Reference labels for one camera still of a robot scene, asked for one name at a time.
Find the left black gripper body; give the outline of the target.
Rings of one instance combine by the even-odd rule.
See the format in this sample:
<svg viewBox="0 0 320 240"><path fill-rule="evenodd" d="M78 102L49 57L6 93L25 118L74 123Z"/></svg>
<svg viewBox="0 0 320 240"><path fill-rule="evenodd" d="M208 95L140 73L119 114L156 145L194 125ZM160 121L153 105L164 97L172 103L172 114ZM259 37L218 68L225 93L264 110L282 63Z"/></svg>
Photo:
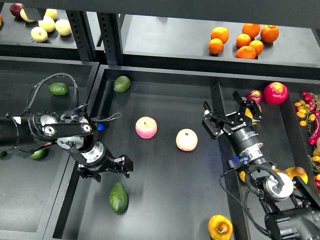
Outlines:
<svg viewBox="0 0 320 240"><path fill-rule="evenodd" d="M106 149L92 149L89 152L81 153L84 157L84 163L78 163L77 172L83 179L95 179L101 181L100 173L121 173L126 178L130 177L130 173L134 170L134 163L126 155L123 154L118 158Z"/></svg>

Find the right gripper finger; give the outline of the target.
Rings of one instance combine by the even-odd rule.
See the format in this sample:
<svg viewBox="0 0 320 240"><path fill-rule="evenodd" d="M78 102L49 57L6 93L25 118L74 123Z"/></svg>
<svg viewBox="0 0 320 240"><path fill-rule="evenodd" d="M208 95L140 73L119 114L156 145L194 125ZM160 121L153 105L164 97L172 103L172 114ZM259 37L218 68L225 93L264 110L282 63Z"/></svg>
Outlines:
<svg viewBox="0 0 320 240"><path fill-rule="evenodd" d="M232 96L239 105L237 119L240 122L244 122L245 117L251 119L253 124L257 124L263 119L262 109L254 100L247 100L245 97L241 97L237 91L234 91ZM246 115L247 110L251 113L251 117Z"/></svg>
<svg viewBox="0 0 320 240"><path fill-rule="evenodd" d="M203 102L203 108L204 108L204 115L207 116L209 119L213 120L215 123L230 124L230 120L227 117L220 116L214 113L206 101Z"/></svg>

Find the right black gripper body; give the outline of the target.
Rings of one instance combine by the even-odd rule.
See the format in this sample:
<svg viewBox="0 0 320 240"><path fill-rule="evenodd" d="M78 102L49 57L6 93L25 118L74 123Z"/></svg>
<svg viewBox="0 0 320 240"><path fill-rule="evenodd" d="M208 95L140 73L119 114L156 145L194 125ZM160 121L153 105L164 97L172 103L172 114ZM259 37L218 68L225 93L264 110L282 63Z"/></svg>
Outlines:
<svg viewBox="0 0 320 240"><path fill-rule="evenodd" d="M223 135L226 136L233 151L238 156L248 155L260 150L264 144L250 118L245 116L244 122L240 122L237 119L238 114L236 112L225 117L230 120L230 124L216 123L204 114L202 125L213 140Z"/></svg>

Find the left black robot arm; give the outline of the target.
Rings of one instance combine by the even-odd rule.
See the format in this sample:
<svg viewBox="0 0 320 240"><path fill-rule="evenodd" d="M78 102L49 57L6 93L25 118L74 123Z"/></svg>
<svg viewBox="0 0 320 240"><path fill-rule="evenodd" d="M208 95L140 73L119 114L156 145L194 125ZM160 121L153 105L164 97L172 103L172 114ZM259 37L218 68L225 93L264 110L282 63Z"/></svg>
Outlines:
<svg viewBox="0 0 320 240"><path fill-rule="evenodd" d="M74 87L75 108L62 115L46 110L29 113L40 88L54 77L68 77ZM101 173L124 174L129 178L134 170L132 160L125 154L113 157L103 143L97 139L98 124L119 119L120 112L105 119L90 118L87 104L79 104L78 85L68 73L60 72L38 82L30 91L27 105L19 116L6 114L0 119L0 150L28 156L42 149L58 145L77 163L76 170L84 178L100 182Z"/></svg>

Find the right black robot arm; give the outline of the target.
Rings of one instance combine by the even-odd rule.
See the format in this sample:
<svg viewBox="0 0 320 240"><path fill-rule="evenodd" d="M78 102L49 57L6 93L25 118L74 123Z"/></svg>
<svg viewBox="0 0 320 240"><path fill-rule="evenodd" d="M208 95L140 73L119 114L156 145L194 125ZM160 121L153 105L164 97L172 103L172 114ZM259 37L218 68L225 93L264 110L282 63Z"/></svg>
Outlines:
<svg viewBox="0 0 320 240"><path fill-rule="evenodd" d="M264 212L265 227L253 219L247 202L239 201L255 228L271 240L318 240L320 238L320 200L300 176L276 172L261 152L263 142L254 124L262 112L254 100L232 94L239 110L227 115L214 113L203 102L202 125L212 139L225 135L236 157L228 160L230 171L244 171L247 192L257 196Z"/></svg>

